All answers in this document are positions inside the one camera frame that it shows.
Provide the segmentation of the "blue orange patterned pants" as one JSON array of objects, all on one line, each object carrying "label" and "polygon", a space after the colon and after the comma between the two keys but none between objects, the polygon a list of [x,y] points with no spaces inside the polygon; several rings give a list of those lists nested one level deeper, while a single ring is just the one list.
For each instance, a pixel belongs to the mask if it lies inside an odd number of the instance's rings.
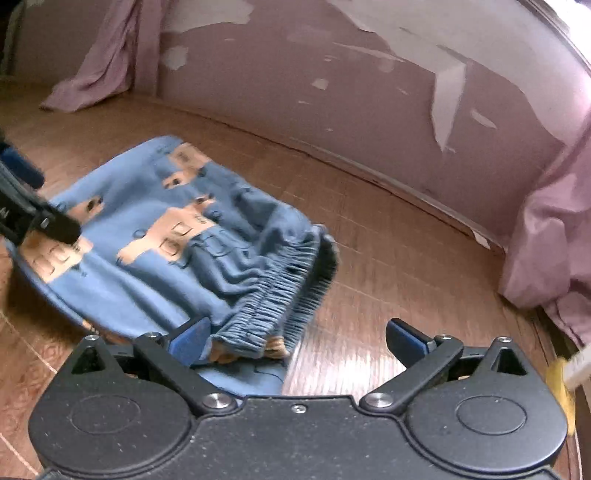
[{"label": "blue orange patterned pants", "polygon": [[52,205],[79,221],[78,242],[36,231],[9,252],[66,318],[114,342],[206,319],[193,369],[238,397],[280,393],[338,270],[327,228],[174,136],[114,157]]}]

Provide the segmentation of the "yellow object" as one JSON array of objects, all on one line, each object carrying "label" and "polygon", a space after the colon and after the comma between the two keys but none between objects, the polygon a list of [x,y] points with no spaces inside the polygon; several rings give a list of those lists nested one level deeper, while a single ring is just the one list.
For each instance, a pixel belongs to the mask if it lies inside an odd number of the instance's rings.
[{"label": "yellow object", "polygon": [[567,420],[567,433],[573,436],[576,429],[575,391],[590,379],[591,344],[570,359],[558,357],[550,364],[545,382],[563,410]]}]

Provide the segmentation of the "pink curtain left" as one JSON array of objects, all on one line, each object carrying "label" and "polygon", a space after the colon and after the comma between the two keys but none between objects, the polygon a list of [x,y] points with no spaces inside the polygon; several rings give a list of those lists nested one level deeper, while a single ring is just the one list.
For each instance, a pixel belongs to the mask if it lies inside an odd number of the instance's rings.
[{"label": "pink curtain left", "polygon": [[168,6],[161,0],[113,1],[76,75],[55,85],[41,107],[72,113],[129,90],[154,96]]}]

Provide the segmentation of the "pink curtain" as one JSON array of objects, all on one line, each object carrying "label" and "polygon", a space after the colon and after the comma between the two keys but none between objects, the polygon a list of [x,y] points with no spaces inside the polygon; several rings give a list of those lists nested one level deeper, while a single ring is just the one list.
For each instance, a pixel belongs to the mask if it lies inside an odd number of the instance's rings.
[{"label": "pink curtain", "polygon": [[72,113],[129,90],[154,96],[168,6],[161,0],[113,1],[76,75],[55,85],[41,107]]},{"label": "pink curtain", "polygon": [[526,196],[499,293],[541,307],[579,347],[590,343],[590,120]]}]

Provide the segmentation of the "pink curtain right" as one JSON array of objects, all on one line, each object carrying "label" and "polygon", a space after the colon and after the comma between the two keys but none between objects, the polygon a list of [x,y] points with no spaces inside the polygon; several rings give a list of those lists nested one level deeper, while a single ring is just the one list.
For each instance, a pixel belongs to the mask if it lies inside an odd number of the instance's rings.
[{"label": "pink curtain right", "polygon": [[499,293],[541,307],[579,347],[590,343],[590,120],[526,196]]}]

